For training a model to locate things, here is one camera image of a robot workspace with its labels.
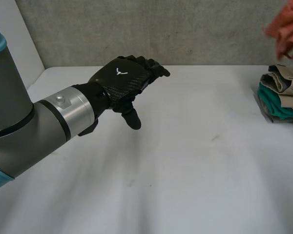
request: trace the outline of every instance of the silver metal joint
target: silver metal joint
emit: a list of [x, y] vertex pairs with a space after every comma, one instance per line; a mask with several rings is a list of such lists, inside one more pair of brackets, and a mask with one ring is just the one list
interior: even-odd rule
[[63, 116], [71, 133], [71, 138], [92, 125], [94, 112], [88, 99], [78, 89], [68, 87], [44, 100], [50, 102]]

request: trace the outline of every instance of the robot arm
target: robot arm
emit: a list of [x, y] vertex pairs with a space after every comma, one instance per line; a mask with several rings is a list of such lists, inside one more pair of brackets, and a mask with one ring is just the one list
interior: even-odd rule
[[143, 57], [118, 57], [86, 84], [32, 103], [0, 34], [0, 187], [76, 135], [91, 133], [106, 109], [140, 129], [132, 102], [158, 77], [170, 73]]

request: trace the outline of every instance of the white table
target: white table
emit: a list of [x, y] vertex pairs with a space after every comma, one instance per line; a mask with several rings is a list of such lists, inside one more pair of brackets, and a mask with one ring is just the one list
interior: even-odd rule
[[[106, 111], [0, 189], [0, 234], [293, 233], [293, 125], [269, 124], [266, 66], [168, 66], [136, 98], [142, 129]], [[33, 102], [99, 67], [47, 69]]]

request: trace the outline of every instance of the gray wall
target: gray wall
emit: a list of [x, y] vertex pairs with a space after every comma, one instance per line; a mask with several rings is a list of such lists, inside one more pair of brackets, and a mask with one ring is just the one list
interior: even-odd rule
[[271, 64], [262, 27], [286, 0], [16, 0], [46, 68], [143, 55], [166, 65]]

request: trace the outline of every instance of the pink cloth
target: pink cloth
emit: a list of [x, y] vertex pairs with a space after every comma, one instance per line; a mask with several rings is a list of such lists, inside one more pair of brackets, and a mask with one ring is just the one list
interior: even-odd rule
[[265, 34], [276, 38], [276, 54], [280, 60], [283, 56], [293, 59], [289, 52], [293, 49], [293, 0], [289, 0], [273, 22], [266, 28]]

